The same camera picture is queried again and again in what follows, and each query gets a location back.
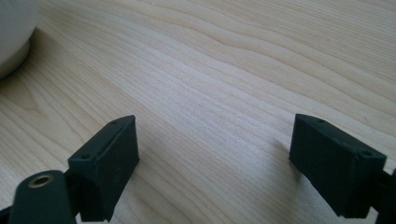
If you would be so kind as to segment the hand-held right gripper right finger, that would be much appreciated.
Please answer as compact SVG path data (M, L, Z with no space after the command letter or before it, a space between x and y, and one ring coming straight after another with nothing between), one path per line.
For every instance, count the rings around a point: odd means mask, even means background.
M367 217L373 206L369 197L386 159L324 119L295 116L290 161L338 216Z

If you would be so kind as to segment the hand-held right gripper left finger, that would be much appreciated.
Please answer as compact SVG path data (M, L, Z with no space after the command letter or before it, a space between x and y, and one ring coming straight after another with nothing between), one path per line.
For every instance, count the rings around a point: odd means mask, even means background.
M112 218L138 162L134 116L110 121L68 159L72 209L82 221Z

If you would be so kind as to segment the white round container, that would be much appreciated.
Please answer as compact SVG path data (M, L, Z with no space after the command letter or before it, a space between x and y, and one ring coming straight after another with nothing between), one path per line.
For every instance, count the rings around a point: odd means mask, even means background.
M38 6L39 0L0 0L0 79L26 59Z

